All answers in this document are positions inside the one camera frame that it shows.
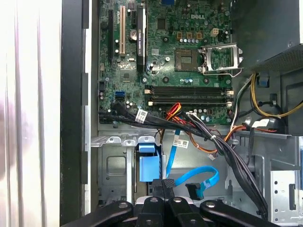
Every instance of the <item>black pcie slot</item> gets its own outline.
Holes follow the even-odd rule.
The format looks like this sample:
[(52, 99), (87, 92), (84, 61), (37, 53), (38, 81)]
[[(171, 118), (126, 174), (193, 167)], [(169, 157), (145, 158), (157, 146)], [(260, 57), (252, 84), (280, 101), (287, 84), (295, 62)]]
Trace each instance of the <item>black pcie slot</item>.
[(114, 11), (108, 11), (108, 61), (113, 65), (114, 56)]

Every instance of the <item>black cable bundle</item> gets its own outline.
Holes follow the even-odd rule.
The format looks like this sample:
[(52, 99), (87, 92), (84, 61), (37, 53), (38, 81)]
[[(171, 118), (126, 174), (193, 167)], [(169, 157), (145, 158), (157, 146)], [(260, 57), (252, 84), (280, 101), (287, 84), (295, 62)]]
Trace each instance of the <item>black cable bundle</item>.
[(224, 154), (226, 162), (232, 168), (239, 185), (257, 206), (257, 214), (260, 215), (264, 220), (267, 220), (267, 203), (256, 184), (254, 176), (248, 169), (248, 166), (244, 160), (222, 138), (213, 135), (202, 121), (195, 121), (192, 118), (191, 120), (201, 131), (205, 132), (207, 139), (214, 142), (217, 150)]
[(262, 196), (261, 191), (257, 187), (256, 181), (248, 169), (248, 166), (244, 160), (228, 145), (222, 138), (216, 137), (213, 135), (207, 126), (199, 120), (194, 115), (185, 116), (185, 118), (191, 120), (197, 128), (193, 128), (191, 125), (177, 124), (170, 122), (150, 114), (147, 114), (144, 123), (138, 123), (135, 121), (135, 115), (128, 112), (121, 103), (114, 103), (112, 106), (114, 110), (113, 114), (105, 111), (99, 111), (100, 118), (107, 118), (113, 121), (121, 121), (133, 126), (142, 127), (142, 128), (154, 128), (154, 129), (180, 129), (183, 131), (190, 132), (194, 135), (200, 136), (202, 138), (211, 140), (219, 154), (224, 155), (228, 165), (232, 168), (235, 177), (244, 190), (244, 192), (250, 197), (250, 199), (255, 203), (258, 208), (257, 214), (260, 215), (263, 219), (267, 220), (268, 218), (268, 208), (267, 203)]

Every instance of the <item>white label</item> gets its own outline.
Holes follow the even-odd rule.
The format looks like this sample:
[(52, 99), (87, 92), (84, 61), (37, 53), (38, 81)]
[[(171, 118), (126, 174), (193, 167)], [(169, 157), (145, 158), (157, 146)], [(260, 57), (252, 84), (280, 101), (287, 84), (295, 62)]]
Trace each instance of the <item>white label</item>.
[(147, 111), (144, 111), (143, 109), (139, 109), (135, 121), (143, 124), (146, 116), (147, 116)]
[(253, 123), (252, 128), (256, 127), (266, 127), (269, 122), (269, 119), (262, 119), (261, 121), (256, 121)]
[(174, 142), (172, 143), (173, 146), (185, 148), (185, 149), (188, 148), (188, 144), (189, 144), (188, 140), (174, 140)]

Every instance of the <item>green circuit board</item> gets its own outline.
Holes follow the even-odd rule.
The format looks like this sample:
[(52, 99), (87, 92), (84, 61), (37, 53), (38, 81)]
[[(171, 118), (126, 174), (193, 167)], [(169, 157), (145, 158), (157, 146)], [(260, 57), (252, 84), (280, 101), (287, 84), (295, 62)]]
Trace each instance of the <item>green circuit board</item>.
[[(133, 11), (140, 5), (146, 9), (147, 22), (145, 68), (141, 72), (137, 70), (137, 42), (132, 39), (136, 31)], [(121, 6), (125, 6), (126, 10), (125, 54), (115, 52), (119, 51), (118, 44), (113, 43), (114, 50), (109, 46), (109, 39), (120, 40)], [(113, 14), (112, 34), (108, 24), (110, 13)], [(205, 76), (198, 71), (203, 59), (197, 52), (201, 46), (230, 43), (229, 36), (224, 34), (224, 31), (230, 30), (227, 6), (213, 8), (207, 1), (201, 0), (176, 0), (174, 5), (163, 5), (159, 0), (106, 0), (101, 1), (99, 15), (98, 103), (101, 109), (110, 109), (118, 91), (125, 93), (123, 103), (130, 112), (136, 113), (138, 108), (142, 108), (155, 116), (164, 117), (172, 105), (149, 106), (144, 94), (148, 86), (231, 88), (230, 76)], [(220, 31), (217, 37), (211, 37), (213, 28)], [(189, 53), (188, 57), (183, 56), (185, 52)], [(212, 52), (212, 59), (214, 68), (228, 66), (231, 64), (231, 53), (226, 49)], [(189, 63), (190, 67), (180, 69), (177, 61)], [(197, 112), (207, 124), (230, 124), (229, 107), (226, 106), (187, 105), (183, 110)]]

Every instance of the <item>white pci slot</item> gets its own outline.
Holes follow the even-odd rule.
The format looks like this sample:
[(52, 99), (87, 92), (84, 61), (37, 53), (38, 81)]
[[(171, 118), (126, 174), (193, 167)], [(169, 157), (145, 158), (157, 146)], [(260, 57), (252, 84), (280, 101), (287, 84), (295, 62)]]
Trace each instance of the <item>white pci slot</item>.
[(125, 6), (120, 6), (120, 50), (121, 55), (125, 54), (125, 20), (126, 10)]

